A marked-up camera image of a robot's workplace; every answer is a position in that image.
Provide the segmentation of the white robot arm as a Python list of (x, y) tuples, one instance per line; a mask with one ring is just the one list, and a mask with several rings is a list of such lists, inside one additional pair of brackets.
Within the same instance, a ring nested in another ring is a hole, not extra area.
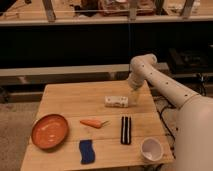
[(148, 81), (179, 109), (175, 171), (213, 171), (213, 98), (202, 96), (154, 68), (154, 54), (131, 59), (128, 83), (133, 90)]

